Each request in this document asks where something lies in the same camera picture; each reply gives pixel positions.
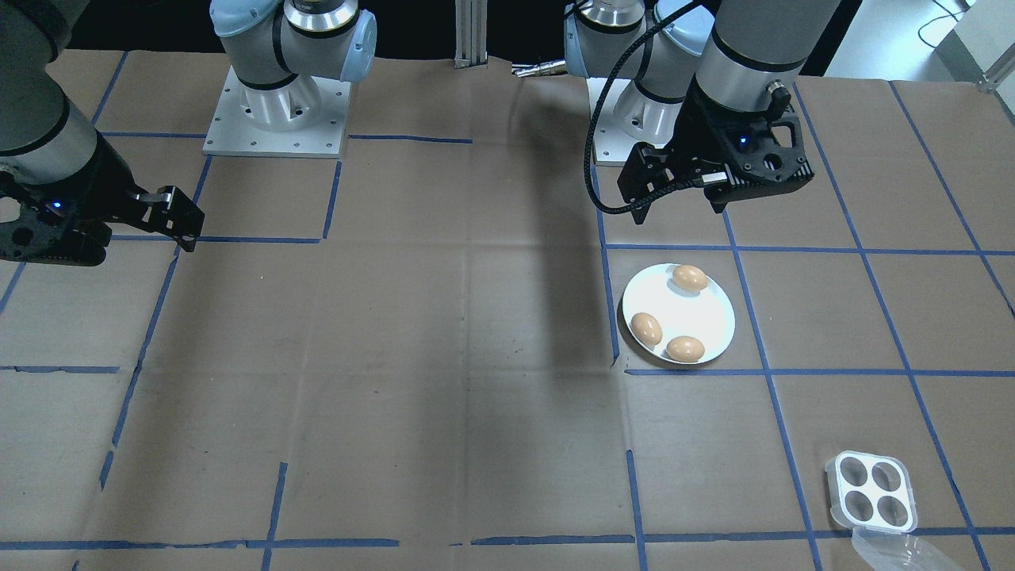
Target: black cable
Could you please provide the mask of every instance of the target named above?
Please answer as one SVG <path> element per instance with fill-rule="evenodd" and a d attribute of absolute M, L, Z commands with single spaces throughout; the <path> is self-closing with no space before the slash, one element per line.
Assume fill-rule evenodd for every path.
<path fill-rule="evenodd" d="M 926 29 L 927 26 L 931 25 L 932 23 L 934 23 L 934 22 L 936 22 L 938 20 L 942 20 L 942 19 L 945 19 L 945 18 L 952 18 L 955 21 L 959 21 L 961 18 L 958 17 L 958 14 L 956 14 L 955 12 L 953 12 L 953 11 L 949 10 L 948 8 L 946 8 L 945 5 L 942 4 L 939 0 L 931 0 L 931 2 L 934 2 L 935 4 L 938 5 L 939 8 L 941 8 L 942 10 L 948 12 L 946 15 L 938 16 L 936 18 L 928 20 L 927 23 L 925 23 L 924 25 L 920 26 L 919 29 L 917 29 L 917 38 L 920 38 L 920 41 L 923 42 L 924 45 L 926 45 L 928 48 L 934 50 L 934 49 L 937 48 L 937 46 L 931 44 L 926 39 L 924 39 L 924 29 Z M 960 10 L 960 13 L 962 13 L 962 14 L 964 14 L 965 12 L 966 12 L 966 10 Z"/>
<path fill-rule="evenodd" d="M 639 35 L 637 40 L 632 42 L 631 45 L 628 46 L 626 50 L 624 50 L 624 53 L 621 54 L 620 59 L 617 60 L 616 65 L 613 66 L 613 69 L 610 70 L 610 74 L 606 77 L 606 83 L 603 85 L 602 92 L 599 93 L 599 99 L 596 101 L 596 109 L 592 112 L 592 118 L 589 121 L 589 133 L 586 135 L 585 138 L 585 155 L 583 157 L 584 158 L 583 165 L 585 168 L 584 173 L 585 173 L 586 192 L 589 193 L 589 198 L 592 199 L 592 203 L 595 204 L 597 208 L 599 208 L 600 210 L 602 210 L 607 214 L 623 214 L 626 212 L 630 212 L 631 210 L 637 210 L 638 208 L 644 208 L 645 206 L 648 206 L 649 204 L 666 196 L 667 194 L 694 186 L 694 184 L 690 181 L 675 180 L 672 181 L 670 184 L 664 186 L 663 188 L 654 190 L 650 192 L 647 196 L 644 196 L 638 200 L 635 200 L 634 202 L 631 202 L 629 204 L 617 207 L 607 206 L 606 204 L 603 204 L 603 202 L 599 200 L 598 196 L 596 196 L 596 189 L 592 184 L 592 147 L 593 147 L 593 141 L 596 136 L 596 125 L 599 123 L 599 115 L 603 112 L 603 105 L 606 103 L 606 95 L 607 93 L 609 93 L 610 87 L 616 80 L 617 75 L 620 74 L 620 69 L 624 66 L 625 63 L 627 63 L 627 60 L 631 57 L 631 55 L 634 54 L 634 52 L 636 52 L 637 49 L 640 48 L 642 44 L 648 42 L 650 38 L 659 33 L 664 27 L 673 23 L 677 18 L 683 16 L 687 12 L 693 10 L 694 8 L 700 5 L 701 5 L 701 0 L 692 0 L 679 10 L 673 12 L 672 14 L 660 20 L 659 23 L 657 23 L 656 25 L 647 29 L 645 33 Z"/>

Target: clear plastic lid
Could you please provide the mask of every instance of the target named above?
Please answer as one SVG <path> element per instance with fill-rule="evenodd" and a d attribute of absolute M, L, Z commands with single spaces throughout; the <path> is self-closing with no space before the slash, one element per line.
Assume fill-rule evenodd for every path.
<path fill-rule="evenodd" d="M 929 542 L 905 533 L 854 527 L 853 549 L 875 571 L 963 571 Z"/>

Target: egg cup slot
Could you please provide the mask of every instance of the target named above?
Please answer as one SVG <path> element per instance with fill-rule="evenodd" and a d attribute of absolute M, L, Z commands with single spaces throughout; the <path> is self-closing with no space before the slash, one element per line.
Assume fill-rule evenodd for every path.
<path fill-rule="evenodd" d="M 847 528 L 906 533 L 917 527 L 908 472 L 895 458 L 848 450 L 825 472 L 832 519 Z"/>

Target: white plate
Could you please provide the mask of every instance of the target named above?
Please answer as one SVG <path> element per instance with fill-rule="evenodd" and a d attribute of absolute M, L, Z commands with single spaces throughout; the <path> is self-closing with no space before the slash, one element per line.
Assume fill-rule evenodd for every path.
<path fill-rule="evenodd" d="M 733 304 L 710 276 L 707 287 L 698 293 L 678 288 L 673 282 L 673 269 L 679 265 L 650 266 L 627 282 L 622 301 L 624 324 L 630 331 L 631 318 L 638 313 L 648 313 L 659 322 L 663 341 L 653 347 L 642 344 L 635 337 L 638 345 L 663 361 L 678 363 L 666 355 L 666 345 L 673 338 L 689 336 L 704 346 L 704 355 L 697 363 L 705 363 L 722 355 L 733 341 Z"/>

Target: black background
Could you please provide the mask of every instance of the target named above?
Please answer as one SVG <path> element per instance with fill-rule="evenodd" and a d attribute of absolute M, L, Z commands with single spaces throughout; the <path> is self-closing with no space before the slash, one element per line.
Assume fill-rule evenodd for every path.
<path fill-rule="evenodd" d="M 804 66 L 804 74 L 824 73 L 860 2 L 842 0 Z M 74 26 L 70 47 L 221 52 L 208 15 L 209 4 L 210 0 L 92 0 Z M 489 0 L 489 55 L 529 64 L 562 59 L 563 13 L 568 4 L 567 0 Z M 359 6 L 378 18 L 379 57 L 455 57 L 455 0 L 359 0 Z"/>

